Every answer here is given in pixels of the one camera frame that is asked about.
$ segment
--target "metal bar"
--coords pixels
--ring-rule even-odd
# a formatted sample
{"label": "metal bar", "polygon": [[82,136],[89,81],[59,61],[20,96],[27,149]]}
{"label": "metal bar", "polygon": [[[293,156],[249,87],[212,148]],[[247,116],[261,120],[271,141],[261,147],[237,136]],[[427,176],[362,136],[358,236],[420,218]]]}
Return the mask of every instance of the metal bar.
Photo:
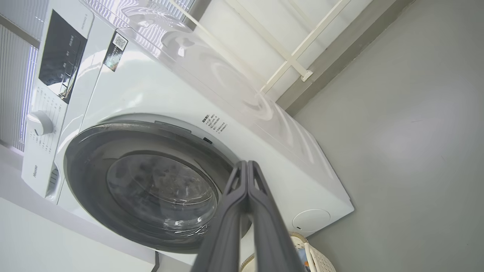
{"label": "metal bar", "polygon": [[[326,29],[326,27],[338,16],[338,14],[348,5],[351,0],[339,0],[338,3],[326,14],[326,16],[318,23],[315,29],[309,33],[309,35],[302,41],[301,44],[292,52],[292,57],[297,59],[301,54],[312,44],[312,42]],[[274,84],[281,78],[281,76],[289,69],[290,64],[285,61],[279,69],[271,76],[269,81],[262,86],[261,92],[267,93],[267,91],[274,86]],[[302,81],[306,81],[309,76],[301,78]]]}
{"label": "metal bar", "polygon": [[297,61],[292,58],[291,54],[282,46],[282,44],[272,36],[272,34],[265,29],[257,19],[255,19],[250,12],[248,12],[237,0],[226,0],[227,4],[231,6],[240,16],[249,23],[252,28],[262,36],[281,56],[286,59],[302,76],[306,75],[308,71]]}
{"label": "metal bar", "polygon": [[6,29],[10,30],[15,35],[19,36],[20,38],[22,38],[22,40],[31,44],[35,48],[39,48],[40,42],[37,39],[30,36],[27,32],[25,32],[23,29],[21,29],[16,24],[12,23],[9,19],[3,17],[2,15],[0,15],[0,25],[3,25]]}
{"label": "metal bar", "polygon": [[182,7],[180,7],[175,0],[170,0],[170,3],[176,7],[178,10],[181,11],[188,19],[190,19],[192,22],[194,22],[205,34],[210,37],[213,43],[215,43],[217,46],[223,49],[225,52],[229,53],[235,60],[237,60],[242,66],[244,66],[245,69],[250,71],[252,74],[254,74],[261,82],[264,82],[265,79],[262,78],[262,76],[254,71],[246,62],[244,62],[241,58],[239,58],[237,55],[235,55],[232,51],[230,51],[223,43],[221,43],[215,36],[212,35],[205,27],[203,27],[200,22],[198,22],[195,18],[193,18],[186,10],[184,10]]}
{"label": "metal bar", "polygon": [[288,0],[289,4],[291,4],[292,8],[301,16],[301,18],[306,22],[306,25],[312,28],[315,24],[309,18],[309,16],[304,13],[304,11],[300,8],[300,6],[297,4],[296,0]]}

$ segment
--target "brand logo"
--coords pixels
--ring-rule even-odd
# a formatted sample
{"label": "brand logo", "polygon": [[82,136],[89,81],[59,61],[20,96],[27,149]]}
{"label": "brand logo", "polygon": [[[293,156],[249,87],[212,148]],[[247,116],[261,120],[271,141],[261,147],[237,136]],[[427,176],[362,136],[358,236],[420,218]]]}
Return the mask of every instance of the brand logo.
{"label": "brand logo", "polygon": [[84,21],[82,21],[82,26],[81,29],[84,29],[84,26],[86,25],[86,20],[88,19],[88,15],[84,14]]}

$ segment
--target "qr code label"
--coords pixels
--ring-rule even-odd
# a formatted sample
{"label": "qr code label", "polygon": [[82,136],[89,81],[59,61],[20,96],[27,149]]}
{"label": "qr code label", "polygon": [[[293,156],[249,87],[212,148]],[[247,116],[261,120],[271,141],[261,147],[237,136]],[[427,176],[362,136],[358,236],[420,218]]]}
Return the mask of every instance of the qr code label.
{"label": "qr code label", "polygon": [[119,33],[116,33],[113,39],[113,44],[119,48],[121,51],[124,51],[128,40],[124,39]]}

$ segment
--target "sticker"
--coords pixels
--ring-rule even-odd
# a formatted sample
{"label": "sticker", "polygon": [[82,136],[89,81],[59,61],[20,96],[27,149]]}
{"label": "sticker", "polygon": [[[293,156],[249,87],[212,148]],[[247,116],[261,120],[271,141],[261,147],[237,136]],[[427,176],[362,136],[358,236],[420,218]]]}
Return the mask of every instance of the sticker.
{"label": "sticker", "polygon": [[128,40],[126,40],[123,36],[121,36],[119,33],[114,34],[114,39],[113,39],[113,44],[121,49],[121,51],[124,51],[124,48],[126,47],[126,44],[128,43]]}
{"label": "sticker", "polygon": [[206,124],[210,127],[214,132],[220,134],[222,131],[227,128],[228,124],[220,120],[220,117],[216,116],[215,114],[207,114],[202,123]]}
{"label": "sticker", "polygon": [[106,65],[113,72],[116,71],[120,63],[123,50],[126,48],[128,40],[126,40],[119,33],[115,32],[109,47],[107,48],[106,57],[104,58],[104,65]]}

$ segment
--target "front-loading washing machine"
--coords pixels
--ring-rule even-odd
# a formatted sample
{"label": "front-loading washing machine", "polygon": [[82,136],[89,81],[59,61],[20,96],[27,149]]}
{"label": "front-loading washing machine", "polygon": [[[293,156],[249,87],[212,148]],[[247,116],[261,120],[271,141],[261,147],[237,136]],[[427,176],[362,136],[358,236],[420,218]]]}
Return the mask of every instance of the front-loading washing machine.
{"label": "front-loading washing machine", "polygon": [[239,160],[259,163],[290,231],[353,211],[314,137],[152,1],[51,0],[33,93],[25,182],[184,262]]}

